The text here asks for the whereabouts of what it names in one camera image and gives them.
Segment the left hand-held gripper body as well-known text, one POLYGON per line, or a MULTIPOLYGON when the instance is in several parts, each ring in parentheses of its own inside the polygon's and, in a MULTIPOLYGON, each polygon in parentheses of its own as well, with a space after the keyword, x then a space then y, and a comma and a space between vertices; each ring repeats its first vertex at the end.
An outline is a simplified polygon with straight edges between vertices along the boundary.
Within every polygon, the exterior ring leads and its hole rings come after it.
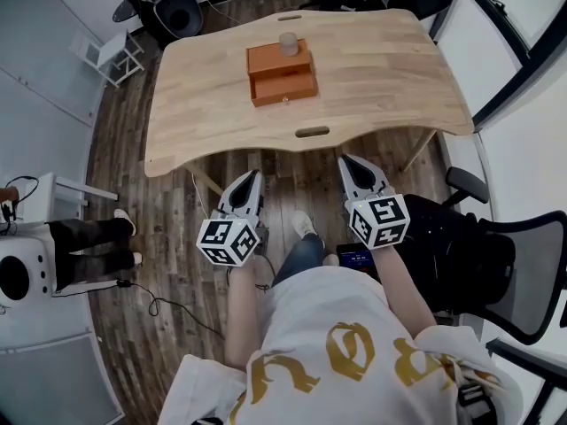
POLYGON ((267 251, 268 228, 260 221, 260 208, 255 212, 211 211, 198 232, 196 246, 206 259, 220 267, 242 267, 252 255, 267 251))

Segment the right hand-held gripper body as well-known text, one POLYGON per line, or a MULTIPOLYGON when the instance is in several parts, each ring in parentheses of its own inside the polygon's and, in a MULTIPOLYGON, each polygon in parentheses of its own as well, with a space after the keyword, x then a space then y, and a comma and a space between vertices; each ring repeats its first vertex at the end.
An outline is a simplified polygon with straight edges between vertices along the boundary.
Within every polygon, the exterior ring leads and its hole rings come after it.
POLYGON ((352 202, 347 207, 349 228, 369 249, 403 241, 408 230, 408 208, 401 194, 352 202))

